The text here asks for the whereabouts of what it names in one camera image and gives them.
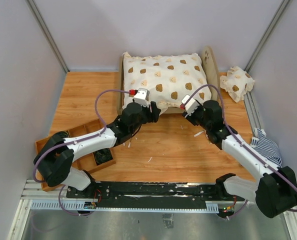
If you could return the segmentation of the right aluminium frame post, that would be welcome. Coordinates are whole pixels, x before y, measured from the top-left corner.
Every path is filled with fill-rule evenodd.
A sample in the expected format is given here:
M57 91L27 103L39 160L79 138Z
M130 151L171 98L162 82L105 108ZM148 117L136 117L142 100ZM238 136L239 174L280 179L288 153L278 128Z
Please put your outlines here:
M274 30L278 26L279 22L283 18L289 6L292 4L292 0L282 0L278 6L276 12L274 13L270 23L268 24L266 30L264 31L262 37L260 38L256 48L254 49L249 61L247 62L244 70L250 72L255 65L257 59L259 58L261 52L264 50L266 44L269 42Z

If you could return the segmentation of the blue striped cloth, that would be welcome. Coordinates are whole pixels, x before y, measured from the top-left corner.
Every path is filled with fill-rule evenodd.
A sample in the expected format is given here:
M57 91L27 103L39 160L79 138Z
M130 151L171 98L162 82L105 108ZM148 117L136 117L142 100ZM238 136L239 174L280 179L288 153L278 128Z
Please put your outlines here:
M267 138L267 134L262 128L254 128L253 133L250 146L263 157L281 167L282 157L278 145Z

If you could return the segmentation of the black item in tray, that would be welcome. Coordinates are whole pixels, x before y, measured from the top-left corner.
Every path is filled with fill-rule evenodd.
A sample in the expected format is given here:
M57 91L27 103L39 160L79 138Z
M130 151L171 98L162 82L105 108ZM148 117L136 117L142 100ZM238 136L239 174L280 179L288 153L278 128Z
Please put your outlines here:
M101 165L113 159L112 153L109 148L98 150L94 153L95 162L97 165Z

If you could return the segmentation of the small bear print pillow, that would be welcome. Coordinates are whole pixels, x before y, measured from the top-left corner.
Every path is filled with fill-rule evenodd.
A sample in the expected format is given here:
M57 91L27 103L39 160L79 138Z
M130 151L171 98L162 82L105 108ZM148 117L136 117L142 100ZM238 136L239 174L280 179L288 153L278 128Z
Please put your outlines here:
M224 89L234 102L244 100L247 92L252 91L255 80L238 66L231 67L226 75L220 76L220 87Z

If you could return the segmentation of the left aluminium frame post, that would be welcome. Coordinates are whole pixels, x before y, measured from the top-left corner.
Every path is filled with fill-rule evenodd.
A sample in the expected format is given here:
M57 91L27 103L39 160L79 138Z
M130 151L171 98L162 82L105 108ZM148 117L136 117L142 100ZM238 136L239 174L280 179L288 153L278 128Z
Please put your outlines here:
M46 41L48 42L52 52L54 53L58 63L60 64L61 68L63 69L63 71L67 74L68 72L70 72L67 63L65 62L40 10L38 5L36 4L36 2L34 0L25 0L28 8L30 9L34 19L36 20L39 28L41 29Z

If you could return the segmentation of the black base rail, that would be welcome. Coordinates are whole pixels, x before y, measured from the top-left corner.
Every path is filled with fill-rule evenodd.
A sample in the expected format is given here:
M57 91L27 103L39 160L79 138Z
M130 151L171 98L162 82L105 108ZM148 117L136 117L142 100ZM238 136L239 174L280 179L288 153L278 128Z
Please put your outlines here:
M205 207L209 201L233 202L232 195L219 193L215 184L189 182L95 181L85 190L69 186L69 199L91 199L98 207Z

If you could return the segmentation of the aluminium frame post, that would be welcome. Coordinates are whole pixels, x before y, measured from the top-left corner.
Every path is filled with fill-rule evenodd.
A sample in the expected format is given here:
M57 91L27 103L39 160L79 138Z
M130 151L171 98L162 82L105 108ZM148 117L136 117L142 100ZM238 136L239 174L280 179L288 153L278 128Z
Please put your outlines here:
M262 37L260 38L256 48L254 49L249 61L247 62L244 70L250 72L255 65L257 59L259 58L261 52L264 50L266 44L269 42L274 30L278 26L279 22L283 18L289 6L292 4L292 0L282 0L278 6L276 12L274 13L270 23L268 24L266 30L264 31Z
M52 52L54 53L58 63L60 64L61 68L63 69L63 71L67 74L68 72L70 72L67 63L65 62L40 10L38 5L36 4L36 2L34 0L25 0L28 8L30 9L34 19L36 20L39 28L41 29L46 41L48 42Z

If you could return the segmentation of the large bear print cushion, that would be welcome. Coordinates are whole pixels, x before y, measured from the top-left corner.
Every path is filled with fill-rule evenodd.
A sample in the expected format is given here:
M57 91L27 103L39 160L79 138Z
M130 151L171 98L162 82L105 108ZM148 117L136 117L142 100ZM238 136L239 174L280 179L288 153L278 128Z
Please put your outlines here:
M179 108L186 95L207 84L197 53L177 56L131 56L123 54L123 89L147 89L148 100L156 102L161 114Z

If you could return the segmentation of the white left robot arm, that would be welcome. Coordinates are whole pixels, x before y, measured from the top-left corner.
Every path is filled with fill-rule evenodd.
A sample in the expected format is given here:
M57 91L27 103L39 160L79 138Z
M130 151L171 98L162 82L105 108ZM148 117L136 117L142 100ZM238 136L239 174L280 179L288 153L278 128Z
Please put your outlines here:
M156 123L161 110L152 101L148 106L131 102L115 120L100 130L78 137L54 134L33 160L34 172L39 172L49 187L73 187L85 198L95 194L92 176L85 170L72 166L76 160L100 151L119 146L128 141L144 124Z

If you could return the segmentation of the aluminium side rail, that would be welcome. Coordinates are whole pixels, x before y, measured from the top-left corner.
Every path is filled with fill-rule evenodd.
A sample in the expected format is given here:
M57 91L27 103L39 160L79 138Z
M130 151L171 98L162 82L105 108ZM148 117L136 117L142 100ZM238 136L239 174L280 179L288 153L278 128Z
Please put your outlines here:
M247 92L244 95L244 106L251 128L263 129L264 124L260 117L259 109L252 92Z

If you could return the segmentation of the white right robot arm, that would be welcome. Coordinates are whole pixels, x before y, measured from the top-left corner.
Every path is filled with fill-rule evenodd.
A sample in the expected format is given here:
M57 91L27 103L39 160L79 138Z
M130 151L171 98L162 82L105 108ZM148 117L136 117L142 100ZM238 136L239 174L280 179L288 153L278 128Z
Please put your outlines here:
M255 179L249 181L233 173L216 180L215 195L227 200L235 195L255 203L268 218L297 206L297 182L290 167L279 167L250 147L228 126L223 110L215 100L200 104L195 99L183 100L183 116L194 126L201 126L208 140L237 160Z

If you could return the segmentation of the wooden pet bed frame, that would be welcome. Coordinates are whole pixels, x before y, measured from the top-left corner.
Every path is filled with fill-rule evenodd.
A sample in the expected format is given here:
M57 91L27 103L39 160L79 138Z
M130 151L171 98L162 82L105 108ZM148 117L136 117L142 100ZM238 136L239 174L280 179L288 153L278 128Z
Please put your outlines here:
M206 74L206 80L208 84L214 85L220 90L220 74L214 56L212 48L207 45L203 48L200 59L202 61L201 65ZM119 70L118 70L118 87L124 89L124 66L123 66L124 55L119 58ZM211 99L215 101L220 101L219 93L211 87ZM116 112L118 115L122 114L124 104L124 94L118 93ZM163 114L181 114L183 111L180 108L169 107Z

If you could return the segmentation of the wooden divided tray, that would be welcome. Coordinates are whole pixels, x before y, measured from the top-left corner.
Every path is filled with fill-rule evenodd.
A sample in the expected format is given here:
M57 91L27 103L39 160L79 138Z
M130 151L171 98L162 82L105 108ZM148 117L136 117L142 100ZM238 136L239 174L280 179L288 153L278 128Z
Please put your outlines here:
M62 132L65 132L65 134L64 134L65 137L72 138L72 137L79 137L79 136L82 136L85 134L96 132L96 131L100 130L101 128L103 128L103 124L101 123L101 121L99 119L93 119L92 121L85 122L81 125L72 127L67 130L63 130ZM51 136L48 136L46 138L40 139L35 142L35 149L36 149L37 154L42 150L42 148L47 143L47 141L49 140L50 137ZM74 167L75 169L78 169L78 170L86 170L89 174L93 174L93 173L98 172L104 168L107 168L109 166L116 164L116 160L114 159L115 154L112 149L110 150L110 153L111 153L112 159L109 161L106 161L104 163L100 163L98 161L98 159L96 159L96 153L93 152L93 153L87 154L87 155L77 159L72 164L72 167ZM42 175L38 171L36 171L36 178L38 180L43 180ZM45 192L53 191L56 188L59 188L61 186L62 185L50 187L50 186L48 186L47 183L41 183L41 188Z

